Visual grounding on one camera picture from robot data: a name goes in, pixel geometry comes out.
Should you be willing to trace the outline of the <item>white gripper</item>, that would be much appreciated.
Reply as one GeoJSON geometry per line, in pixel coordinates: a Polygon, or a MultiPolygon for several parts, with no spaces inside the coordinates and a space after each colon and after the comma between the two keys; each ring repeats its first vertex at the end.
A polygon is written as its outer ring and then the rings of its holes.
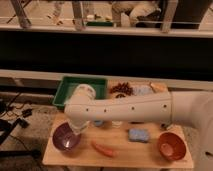
{"type": "Polygon", "coordinates": [[[70,120],[68,124],[75,135],[80,135],[89,126],[89,121],[70,120]]]}

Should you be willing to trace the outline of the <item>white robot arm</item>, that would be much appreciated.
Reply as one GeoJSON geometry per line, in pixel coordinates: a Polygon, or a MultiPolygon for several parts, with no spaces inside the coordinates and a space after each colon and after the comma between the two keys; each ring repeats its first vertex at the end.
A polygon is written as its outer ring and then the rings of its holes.
{"type": "Polygon", "coordinates": [[[174,91],[116,99],[95,99],[95,90],[80,84],[67,100],[65,114],[75,134],[89,121],[133,121],[176,124],[200,133],[194,171],[213,170],[213,92],[174,91]]]}

